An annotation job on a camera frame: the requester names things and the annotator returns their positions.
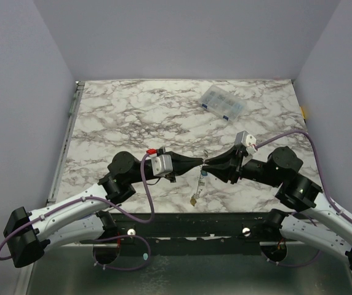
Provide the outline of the large metal keyring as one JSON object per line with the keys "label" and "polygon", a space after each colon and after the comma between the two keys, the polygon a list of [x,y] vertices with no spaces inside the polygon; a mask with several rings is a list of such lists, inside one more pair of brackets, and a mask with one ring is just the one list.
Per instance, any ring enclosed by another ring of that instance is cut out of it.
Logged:
{"label": "large metal keyring", "polygon": [[197,186],[196,186],[196,192],[191,196],[190,199],[196,199],[196,201],[198,202],[200,195],[202,193],[202,191],[204,190],[205,187],[205,180],[204,178],[201,176],[201,171],[203,170],[203,166],[205,164],[205,161],[209,158],[209,152],[207,149],[203,150],[203,156],[202,156],[202,164],[199,166],[199,177],[197,180]]}

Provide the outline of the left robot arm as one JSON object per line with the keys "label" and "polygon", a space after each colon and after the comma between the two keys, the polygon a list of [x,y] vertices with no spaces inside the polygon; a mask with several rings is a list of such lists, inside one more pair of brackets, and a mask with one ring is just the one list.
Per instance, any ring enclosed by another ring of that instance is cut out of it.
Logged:
{"label": "left robot arm", "polygon": [[[22,268],[42,258],[47,250],[73,242],[94,240],[109,242],[122,236],[107,211],[114,208],[131,220],[142,224],[154,221],[155,210],[148,181],[176,177],[203,164],[202,158],[187,157],[163,149],[149,149],[138,160],[131,153],[117,153],[108,166],[108,173],[97,183],[62,202],[37,210],[15,209],[3,231],[0,261],[12,260],[14,267]],[[120,207],[135,194],[133,185],[142,183],[150,215],[138,218]]]}

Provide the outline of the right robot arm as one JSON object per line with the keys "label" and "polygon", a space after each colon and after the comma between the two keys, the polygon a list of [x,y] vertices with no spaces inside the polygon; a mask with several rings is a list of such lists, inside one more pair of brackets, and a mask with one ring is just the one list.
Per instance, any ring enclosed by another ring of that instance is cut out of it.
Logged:
{"label": "right robot arm", "polygon": [[237,147],[206,160],[203,170],[225,183],[248,179],[278,188],[275,197],[286,207],[307,215],[322,228],[298,220],[280,210],[271,210],[262,224],[268,240],[282,236],[330,253],[348,263],[352,271],[352,214],[328,197],[321,186],[298,171],[303,162],[289,147],[278,147],[266,162],[254,160]]}

